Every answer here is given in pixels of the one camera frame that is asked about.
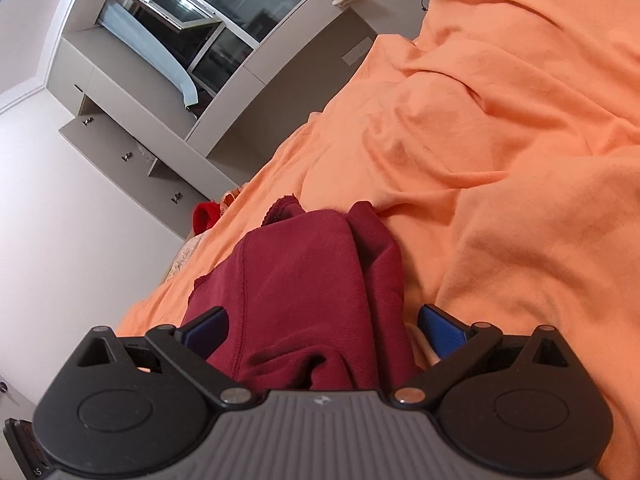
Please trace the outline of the maroon knit sweater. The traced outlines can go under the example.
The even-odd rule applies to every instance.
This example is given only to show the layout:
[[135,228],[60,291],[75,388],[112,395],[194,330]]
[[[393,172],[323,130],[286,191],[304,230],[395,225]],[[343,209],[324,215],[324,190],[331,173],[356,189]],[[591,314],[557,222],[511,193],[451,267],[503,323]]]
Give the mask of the maroon knit sweater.
[[254,392],[389,393],[419,371],[404,300],[399,246],[370,203],[304,211],[285,196],[195,281],[183,319],[226,310],[207,362]]

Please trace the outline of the floral peach pillow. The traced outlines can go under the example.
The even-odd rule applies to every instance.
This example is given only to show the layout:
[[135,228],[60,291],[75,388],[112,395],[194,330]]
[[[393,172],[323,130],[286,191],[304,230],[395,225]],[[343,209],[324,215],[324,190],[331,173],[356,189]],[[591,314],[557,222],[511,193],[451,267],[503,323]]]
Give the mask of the floral peach pillow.
[[[238,188],[232,188],[232,190],[228,191],[227,193],[224,193],[220,201],[217,202],[217,203],[220,203],[220,206],[221,206],[220,218],[229,209],[229,207],[233,204],[233,202],[238,198],[243,188],[244,188],[244,185],[241,185]],[[172,263],[163,278],[164,283],[168,282],[175,274],[177,274],[186,265],[188,260],[191,258],[191,256],[195,252],[195,249],[198,248],[198,245],[201,243],[204,233],[200,235],[194,235],[191,229],[191,232],[186,238],[186,241],[176,253],[174,260],[172,260]]]

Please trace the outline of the red plush item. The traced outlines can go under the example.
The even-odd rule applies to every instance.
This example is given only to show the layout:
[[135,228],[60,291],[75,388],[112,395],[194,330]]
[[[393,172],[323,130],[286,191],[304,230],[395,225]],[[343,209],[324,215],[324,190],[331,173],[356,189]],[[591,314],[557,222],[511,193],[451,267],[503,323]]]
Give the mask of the red plush item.
[[192,231],[194,235],[200,235],[211,229],[221,216],[220,203],[203,202],[195,206],[192,214]]

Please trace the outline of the orange bed sheet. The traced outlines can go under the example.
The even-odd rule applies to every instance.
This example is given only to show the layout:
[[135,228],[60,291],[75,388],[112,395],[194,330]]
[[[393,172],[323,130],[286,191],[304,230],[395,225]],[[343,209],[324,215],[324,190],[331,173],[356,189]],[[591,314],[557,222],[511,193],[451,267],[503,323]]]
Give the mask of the orange bed sheet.
[[639,0],[431,0],[419,37],[379,36],[119,333],[187,323],[195,281],[285,196],[373,206],[418,374],[437,361],[424,304],[556,327],[613,414],[600,473],[638,477]]

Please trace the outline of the grey wardrobe cabinet unit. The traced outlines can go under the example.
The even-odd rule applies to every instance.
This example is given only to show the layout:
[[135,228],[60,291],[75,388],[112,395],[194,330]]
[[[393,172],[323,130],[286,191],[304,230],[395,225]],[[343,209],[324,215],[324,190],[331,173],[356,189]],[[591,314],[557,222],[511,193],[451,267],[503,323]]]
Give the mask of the grey wardrobe cabinet unit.
[[72,0],[48,89],[72,113],[111,117],[206,200],[249,181],[356,73],[376,37],[415,37],[430,0],[303,0],[195,115],[180,91]]

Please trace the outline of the light blue left curtain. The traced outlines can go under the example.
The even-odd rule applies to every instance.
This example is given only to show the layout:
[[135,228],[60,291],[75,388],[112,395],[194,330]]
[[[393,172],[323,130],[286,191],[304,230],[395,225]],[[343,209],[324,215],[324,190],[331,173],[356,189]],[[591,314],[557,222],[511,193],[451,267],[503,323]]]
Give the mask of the light blue left curtain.
[[181,92],[185,107],[198,104],[198,89],[188,72],[123,6],[108,2],[99,23],[171,82]]

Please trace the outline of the window with white frame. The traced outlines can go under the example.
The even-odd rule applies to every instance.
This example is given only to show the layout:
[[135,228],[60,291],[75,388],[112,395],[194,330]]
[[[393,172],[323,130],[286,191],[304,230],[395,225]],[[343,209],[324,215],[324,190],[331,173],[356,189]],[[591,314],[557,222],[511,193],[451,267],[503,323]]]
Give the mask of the window with white frame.
[[174,56],[198,89],[195,115],[303,0],[107,0],[123,6]]

